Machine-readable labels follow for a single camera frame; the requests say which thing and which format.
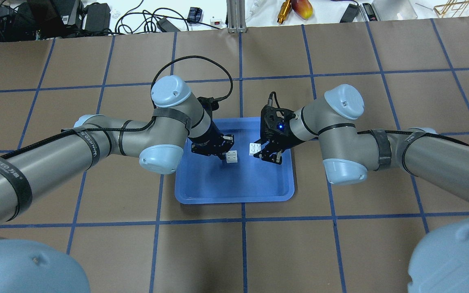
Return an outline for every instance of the velcro strap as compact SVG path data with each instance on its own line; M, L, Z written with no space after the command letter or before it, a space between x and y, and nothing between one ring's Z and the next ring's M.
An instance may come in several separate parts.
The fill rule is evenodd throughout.
M186 126L188 133L191 130L191 118L186 115L186 113L175 110L173 108L156 108L153 111L153 117L167 117L175 119L179 122L182 122Z
M82 138L84 142L86 142L88 148L90 148L90 151L92 152L92 164L88 167L88 169L90 169L91 167L95 166L101 158L101 150L99 149L99 145L93 136L88 131L86 131L85 127L80 126L73 128L73 130L75 130L76 134Z
M398 162L401 162L403 165L403 169L407 171L410 175L413 175L417 177L416 175L412 174L411 171L406 168L406 165L404 163L404 155L406 154L406 150L408 150L409 146L416 140L418 140L421 137L424 137L428 134L428 132L421 132L421 131L416 131L412 132L409 137L407 137L404 141L401 141L398 145L398 150L403 150L403 152L396 152L396 159Z
M392 163L392 150L387 132L384 129L371 129L370 133L376 139L377 148L379 150L379 167L374 171L383 170L390 167Z
M17 196L17 206L15 206L13 216L8 219L9 221L30 207L32 204L32 188L23 172L2 157L0 157L0 174L12 185Z

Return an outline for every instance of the small black box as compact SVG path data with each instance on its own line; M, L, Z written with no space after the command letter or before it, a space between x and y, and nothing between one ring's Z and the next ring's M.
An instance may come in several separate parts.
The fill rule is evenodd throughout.
M91 32L101 32L106 28L110 28L110 7L108 4L90 4L86 6L88 14L86 14L86 24L84 29Z

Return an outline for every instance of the cable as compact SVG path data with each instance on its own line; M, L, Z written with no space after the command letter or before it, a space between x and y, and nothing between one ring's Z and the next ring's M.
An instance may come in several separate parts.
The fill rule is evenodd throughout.
M160 18L162 18L162 17L170 18L170 19L183 20L184 22L186 22L186 27L188 28L187 19L184 18L184 17L173 17L173 16L169 16L169 15L160 15L160 14L155 14L155 13L151 13L151 12L149 12L149 11L144 10L144 11L142 11L142 12L132 12L132 13L127 13L127 14L123 15L123 16L119 19L119 21L117 22L117 25L115 26L115 32L120 33L121 28L128 28L129 31L126 31L126 30L125 30L125 32L126 32L127 34L135 34L136 31L137 31L139 28L141 28L141 26L143 26L143 25L146 26L146 17L145 17L145 22L143 22L142 24L140 24L140 25L138 26L138 28L136 28L135 30L132 30L132 28L131 28L129 25L123 24L123 19L124 19L125 17L127 17L127 16L129 16L129 15L136 15L136 14L142 14L142 15L144 15L144 16L145 16L146 14L148 14L148 15L150 15L151 17L153 17L153 18L155 18L155 19L158 19L158 20L160 20ZM205 23L203 23L203 22L196 22L196 24L201 24L201 25L203 25L203 26L208 26L208 27L210 27L210 28L215 28L215 29L217 29L217 30L221 29L221 28L217 28L216 26L212 26L212 25L210 25L210 24L205 24ZM155 32L155 30L145 30L144 32L138 32L138 33L148 33L148 32Z
M400 131L400 130L385 130L385 132L393 134L393 135L408 135L408 136L413 133L411 131ZM365 131L358 132L359 135L366 135L366 134L371 134L371 133L372 132L370 130L365 130ZM425 136L444 139L444 140L447 140L447 141L450 141L450 142L453 142L453 143L457 143L457 144L465 145L466 147L469 147L469 144L465 143L464 141L460 141L458 139L454 139L454 138L451 138L451 137L436 135L436 134L433 134L433 133L430 133L430 132L426 132Z
M355 0L331 0L331 1L334 1L334 2L350 1L350 2L354 2L357 6L359 6L359 3Z
M278 104L278 99L276 98L276 92L271 92L271 93L269 94L268 101L271 101L273 96L274 96L274 100L275 100L275 102L276 102L276 107L277 107L277 108L281 108L281 107L280 107L280 104Z
M144 131L148 129L153 123L155 122L155 118L151 118L151 121L149 121L146 126L141 127L141 128L87 128L85 131L122 131L122 132L138 132L138 131ZM47 139L43 139L41 141L38 141L34 144L28 145L27 147L25 146L24 148L20 148L19 150L15 150L10 153L6 153L0 157L4 159L9 159L11 157L15 157L17 155L23 154L24 152L28 152L34 149L37 149L39 147L42 147L43 145L46 145L48 143L54 142L56 140L62 139L64 137L70 136L70 135L75 135L76 132L73 129L69 129L66 131L63 131L57 135L54 135L52 137L49 137Z
M164 71L164 69L168 68L169 66L171 66L174 63L177 63L178 61L182 61L182 60L186 60L186 59L193 59L193 58L209 61L209 62L213 63L214 65L218 66L220 69L222 69L222 71L224 71L227 74L227 77L229 77L229 82L230 82L229 92L225 96L221 96L220 98L214 98L213 101L214 102L220 102L220 101L223 101L223 100L227 99L227 97L229 97L229 95L231 95L231 92L233 92L233 78L231 77L231 74L229 74L227 69L225 69L219 63L216 63L215 61L211 60L210 58L207 58L207 57L204 57L204 56L199 56L199 55L191 55L191 56L180 57L180 58L175 59L175 60L171 61L170 63L164 65L157 72L157 74L155 75L155 78L153 78L153 81L151 82L151 87L150 87L149 91L151 92L151 89L153 89L153 85L155 84L155 82L158 79L158 76ZM151 102L153 103L153 108L156 108L155 102L153 102L153 100L151 100Z
M126 12L123 16L121 16L118 20L117 20L117 24L115 24L115 32L119 32L117 27L119 26L119 22L122 24L123 23L123 19L126 17L126 15L128 15L130 12L134 11L135 9L137 9L138 7L140 7L142 5L142 3L144 2L144 0L141 0L141 2L135 7L135 8L132 8L130 10L128 10L128 12Z
M159 10L173 11L174 13L177 13L182 18L182 20L184 21L184 24L186 25L187 30L189 31L188 20L186 18L184 18L184 16L182 16L180 13L178 13L177 11L175 11L171 8L160 7L160 8L155 9L153 11L152 15L155 15L157 13L157 11L159 11Z

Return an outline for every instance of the plastic tray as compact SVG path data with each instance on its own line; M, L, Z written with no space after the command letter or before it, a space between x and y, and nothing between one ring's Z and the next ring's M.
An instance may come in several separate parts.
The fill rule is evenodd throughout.
M183 204L286 201L294 194L291 152L281 165L249 155L249 143L259 139L260 118L215 119L223 134L234 135L231 150L238 163L227 164L216 156L191 152L186 141L177 169L175 197Z

